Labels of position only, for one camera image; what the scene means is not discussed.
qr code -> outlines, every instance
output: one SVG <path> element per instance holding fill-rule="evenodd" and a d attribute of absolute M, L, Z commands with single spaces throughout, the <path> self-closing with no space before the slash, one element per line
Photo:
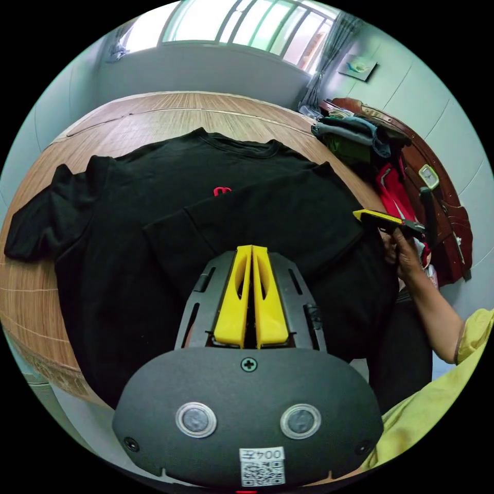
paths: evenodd
<path fill-rule="evenodd" d="M 261 487 L 285 483 L 283 461 L 242 462 L 241 468 L 243 487 Z"/>

yellow shirt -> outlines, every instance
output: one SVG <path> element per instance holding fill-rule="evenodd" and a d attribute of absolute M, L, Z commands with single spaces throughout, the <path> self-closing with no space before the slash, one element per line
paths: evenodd
<path fill-rule="evenodd" d="M 458 343 L 457 366 L 383 415 L 384 432 L 363 470 L 404 453 L 439 422 L 470 379 L 493 325 L 494 309 L 480 309 L 467 319 Z"/>

picture frame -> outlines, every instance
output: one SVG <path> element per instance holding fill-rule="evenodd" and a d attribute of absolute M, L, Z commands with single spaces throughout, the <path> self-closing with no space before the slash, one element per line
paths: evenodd
<path fill-rule="evenodd" d="M 377 62 L 367 57 L 359 55 L 346 55 L 338 66 L 338 73 L 344 76 L 355 77 L 363 82 L 369 79 L 372 71 L 376 68 Z"/>

label sticker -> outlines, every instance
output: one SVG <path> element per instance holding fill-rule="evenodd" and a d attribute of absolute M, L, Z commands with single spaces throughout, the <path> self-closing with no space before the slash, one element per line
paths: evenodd
<path fill-rule="evenodd" d="M 285 451 L 276 448 L 241 448 L 242 487 L 263 487 L 285 483 Z"/>

curtain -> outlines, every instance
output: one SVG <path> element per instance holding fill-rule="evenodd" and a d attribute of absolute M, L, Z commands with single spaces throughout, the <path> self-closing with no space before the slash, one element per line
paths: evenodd
<path fill-rule="evenodd" d="M 137 19 L 138 17 L 132 19 L 131 21 L 126 22 L 125 24 L 122 24 L 115 31 L 113 31 L 113 33 L 111 34 L 111 43 L 109 45 L 108 53 L 106 57 L 107 63 L 116 62 L 117 60 L 120 60 L 121 57 L 123 57 L 125 54 L 129 52 L 120 43 L 120 40 L 122 39 L 123 36 L 125 36 L 125 34 L 127 34 L 132 29 L 132 26 L 135 24 L 135 21 L 137 21 Z"/>
<path fill-rule="evenodd" d="M 309 82 L 305 95 L 298 103 L 298 110 L 305 107 L 304 113 L 319 112 L 319 92 L 328 68 L 339 58 L 343 50 L 348 49 L 362 29 L 364 22 L 354 15 L 340 11 L 324 43 L 321 59 L 316 72 Z"/>

